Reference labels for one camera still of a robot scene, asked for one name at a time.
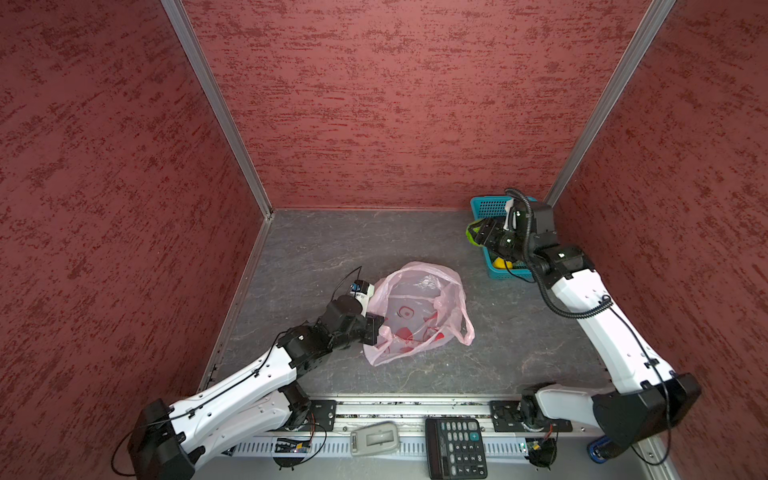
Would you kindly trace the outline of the yellow fruit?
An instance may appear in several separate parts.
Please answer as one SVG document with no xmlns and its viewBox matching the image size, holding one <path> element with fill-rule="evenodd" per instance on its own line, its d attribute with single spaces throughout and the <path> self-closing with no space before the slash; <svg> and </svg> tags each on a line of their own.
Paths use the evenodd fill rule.
<svg viewBox="0 0 768 480">
<path fill-rule="evenodd" d="M 512 261 L 505 260 L 501 257 L 497 257 L 493 261 L 493 267 L 499 270 L 512 270 L 514 269 L 514 263 Z"/>
</svg>

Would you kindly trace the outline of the small green fruit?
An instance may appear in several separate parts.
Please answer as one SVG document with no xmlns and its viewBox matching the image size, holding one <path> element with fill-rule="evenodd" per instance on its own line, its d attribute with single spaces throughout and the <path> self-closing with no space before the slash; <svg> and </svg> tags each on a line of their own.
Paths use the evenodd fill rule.
<svg viewBox="0 0 768 480">
<path fill-rule="evenodd" d="M 477 247 L 483 246 L 483 240 L 482 240 L 482 234 L 481 234 L 483 225 L 484 225 L 484 220 L 480 219 L 467 226 L 466 237 L 468 241 L 474 246 L 477 246 Z"/>
</svg>

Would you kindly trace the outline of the pink plastic bag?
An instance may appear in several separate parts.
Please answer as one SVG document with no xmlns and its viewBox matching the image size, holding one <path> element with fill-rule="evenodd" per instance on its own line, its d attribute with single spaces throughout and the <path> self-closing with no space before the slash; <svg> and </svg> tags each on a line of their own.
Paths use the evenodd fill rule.
<svg viewBox="0 0 768 480">
<path fill-rule="evenodd" d="M 476 338 L 461 277 L 445 266 L 414 261 L 380 279 L 368 311 L 384 318 L 375 344 L 363 347 L 374 367 Z"/>
</svg>

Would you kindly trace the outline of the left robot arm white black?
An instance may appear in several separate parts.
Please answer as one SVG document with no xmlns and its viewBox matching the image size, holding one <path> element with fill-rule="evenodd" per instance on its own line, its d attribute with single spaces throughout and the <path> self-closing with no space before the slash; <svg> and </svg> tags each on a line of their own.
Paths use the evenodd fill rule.
<svg viewBox="0 0 768 480">
<path fill-rule="evenodd" d="M 313 323 L 277 335 L 267 352 L 216 385 L 166 404 L 157 399 L 139 414 L 127 450 L 137 479 L 190 479 L 211 458 L 249 436 L 300 427 L 311 402 L 298 379 L 336 350 L 373 346 L 382 316 L 368 310 L 373 285 L 331 300 Z"/>
</svg>

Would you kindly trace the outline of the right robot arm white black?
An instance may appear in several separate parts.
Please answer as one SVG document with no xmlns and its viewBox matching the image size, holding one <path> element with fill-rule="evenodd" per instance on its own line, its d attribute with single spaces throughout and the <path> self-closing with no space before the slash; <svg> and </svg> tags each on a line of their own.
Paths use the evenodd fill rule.
<svg viewBox="0 0 768 480">
<path fill-rule="evenodd" d="M 470 242 L 498 276 L 532 280 L 556 315 L 575 321 L 600 356 L 610 381 L 603 389 L 540 384 L 527 388 L 514 418 L 527 430 L 558 420 L 598 428 L 589 455 L 597 463 L 640 441 L 670 434 L 702 392 L 691 374 L 678 374 L 642 337 L 610 296 L 594 263 L 576 245 L 559 241 L 552 208 L 518 197 L 475 197 Z"/>
</svg>

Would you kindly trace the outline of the teal plastic basket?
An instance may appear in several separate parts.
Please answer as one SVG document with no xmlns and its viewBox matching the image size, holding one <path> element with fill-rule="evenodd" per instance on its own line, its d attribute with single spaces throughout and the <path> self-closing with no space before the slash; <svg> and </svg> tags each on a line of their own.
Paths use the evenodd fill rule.
<svg viewBox="0 0 768 480">
<path fill-rule="evenodd" d="M 512 256 L 512 247 L 514 246 L 514 235 L 510 231 L 505 231 L 505 203 L 509 200 L 508 196 L 478 196 L 470 200 L 474 221 L 483 219 L 484 225 L 481 230 L 484 261 L 486 271 L 492 280 L 511 280 L 513 278 L 522 279 L 525 282 L 532 283 L 533 276 L 526 268 L 522 258 L 514 259 Z M 501 257 L 514 263 L 512 270 L 499 270 L 493 267 L 493 261 Z"/>
</svg>

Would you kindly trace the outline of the grey plastic device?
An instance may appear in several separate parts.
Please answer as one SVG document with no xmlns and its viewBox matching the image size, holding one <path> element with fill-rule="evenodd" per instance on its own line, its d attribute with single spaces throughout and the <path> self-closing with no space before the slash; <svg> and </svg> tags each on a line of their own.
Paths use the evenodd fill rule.
<svg viewBox="0 0 768 480">
<path fill-rule="evenodd" d="M 359 428 L 350 434 L 353 457 L 392 454 L 400 448 L 400 436 L 394 422 L 381 422 Z"/>
</svg>

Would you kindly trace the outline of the black calculator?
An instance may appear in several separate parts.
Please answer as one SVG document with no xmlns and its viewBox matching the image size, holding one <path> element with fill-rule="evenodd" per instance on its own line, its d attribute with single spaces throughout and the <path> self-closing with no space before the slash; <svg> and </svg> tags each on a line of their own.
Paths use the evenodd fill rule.
<svg viewBox="0 0 768 480">
<path fill-rule="evenodd" d="M 479 422 L 469 417 L 425 419 L 431 479 L 486 479 L 488 468 Z"/>
</svg>

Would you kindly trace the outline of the blue handheld device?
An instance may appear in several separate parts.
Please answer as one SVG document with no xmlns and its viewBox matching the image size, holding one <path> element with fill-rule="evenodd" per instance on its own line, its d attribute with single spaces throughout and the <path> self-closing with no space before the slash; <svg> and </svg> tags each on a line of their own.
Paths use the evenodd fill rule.
<svg viewBox="0 0 768 480">
<path fill-rule="evenodd" d="M 600 437 L 587 446 L 590 459 L 597 464 L 604 464 L 614 457 L 613 441 L 607 436 Z"/>
</svg>

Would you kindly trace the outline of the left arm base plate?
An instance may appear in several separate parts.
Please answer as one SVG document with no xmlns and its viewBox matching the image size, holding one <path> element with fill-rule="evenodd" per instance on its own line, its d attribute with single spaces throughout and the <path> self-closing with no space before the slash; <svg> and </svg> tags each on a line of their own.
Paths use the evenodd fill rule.
<svg viewBox="0 0 768 480">
<path fill-rule="evenodd" d="M 310 408 L 301 432 L 310 432 L 312 429 L 321 430 L 323 427 L 328 433 L 334 429 L 338 402 L 335 400 L 311 399 Z"/>
</svg>

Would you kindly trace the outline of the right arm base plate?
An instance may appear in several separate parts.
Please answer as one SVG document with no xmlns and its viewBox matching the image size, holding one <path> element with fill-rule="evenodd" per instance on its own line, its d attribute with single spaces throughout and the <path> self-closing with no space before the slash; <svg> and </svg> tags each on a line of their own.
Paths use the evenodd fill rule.
<svg viewBox="0 0 768 480">
<path fill-rule="evenodd" d="M 526 425 L 519 401 L 495 400 L 489 402 L 490 418 L 497 433 L 571 433 L 573 425 L 568 420 L 545 419 L 536 426 Z"/>
</svg>

